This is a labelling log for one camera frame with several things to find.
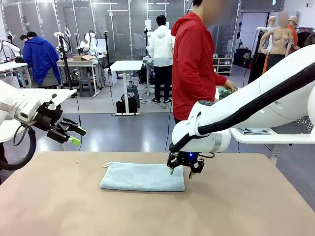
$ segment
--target folded towel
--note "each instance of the folded towel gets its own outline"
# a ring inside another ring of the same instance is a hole
[[[238,129],[238,131],[240,131],[240,133],[242,134],[271,134],[271,129],[270,128],[261,128],[261,129],[255,129],[255,128],[240,128]]]
[[[132,164],[110,162],[100,187],[104,189],[179,192],[185,190],[183,167],[173,175],[163,164]]]

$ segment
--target black pants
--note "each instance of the black pants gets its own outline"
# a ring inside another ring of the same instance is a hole
[[[172,83],[173,66],[155,66],[154,73],[156,75],[156,85],[154,95],[156,100],[160,101],[161,85],[164,84],[164,101],[169,98],[169,91]]]
[[[176,119],[175,117],[174,117],[174,120],[175,120],[175,124],[178,124],[179,122],[181,122],[180,119]]]
[[[280,54],[269,54],[267,60],[267,70],[276,65],[279,61],[285,58],[285,55]]]

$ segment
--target cardboard box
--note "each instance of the cardboard box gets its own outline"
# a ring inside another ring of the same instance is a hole
[[[74,61],[79,61],[79,60],[92,60],[95,59],[95,56],[88,56],[88,55],[84,55],[84,56],[74,56],[73,60]]]

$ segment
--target hanging clothes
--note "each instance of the hanging clothes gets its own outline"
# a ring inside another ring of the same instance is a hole
[[[291,30],[292,37],[293,37],[293,43],[295,46],[297,46],[298,45],[298,36],[297,36],[296,31],[295,31],[295,28],[292,25],[288,25],[287,28]]]
[[[305,47],[312,44],[315,44],[315,33],[312,33],[310,36],[308,36],[304,42]]]
[[[297,37],[298,37],[298,44],[297,44],[297,46],[299,46],[300,48],[304,48],[305,47],[304,42],[306,41],[306,39],[310,35],[311,35],[311,33],[303,32],[303,31],[297,33]]]

